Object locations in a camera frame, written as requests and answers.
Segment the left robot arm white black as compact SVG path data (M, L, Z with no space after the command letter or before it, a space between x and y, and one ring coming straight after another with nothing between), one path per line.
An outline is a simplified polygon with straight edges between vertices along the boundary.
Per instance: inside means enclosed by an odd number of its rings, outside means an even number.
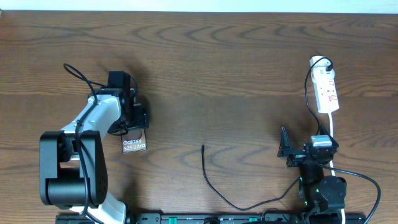
M81 113L39 141L40 198L45 205L69 210L56 223L135 223L128 206L108 190L102 141L117 125L146 114L133 88L93 90Z

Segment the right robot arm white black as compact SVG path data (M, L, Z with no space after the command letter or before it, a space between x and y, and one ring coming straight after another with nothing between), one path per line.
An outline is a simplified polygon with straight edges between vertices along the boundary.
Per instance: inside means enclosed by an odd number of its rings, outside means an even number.
M323 166L333 160L339 144L324 126L319 135L302 149L292 149L287 130L282 128L278 157L287 159L287 167L300 172L300 196L306 203L297 215L301 223L341 223L341 210L345 208L347 183L344 178L325 175Z

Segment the Galaxy S25 Ultra smartphone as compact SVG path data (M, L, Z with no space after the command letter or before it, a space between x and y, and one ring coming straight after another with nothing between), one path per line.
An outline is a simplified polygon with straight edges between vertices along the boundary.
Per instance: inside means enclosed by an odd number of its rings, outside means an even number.
M122 150L124 154L146 151L147 140L145 129L131 129L121 136Z

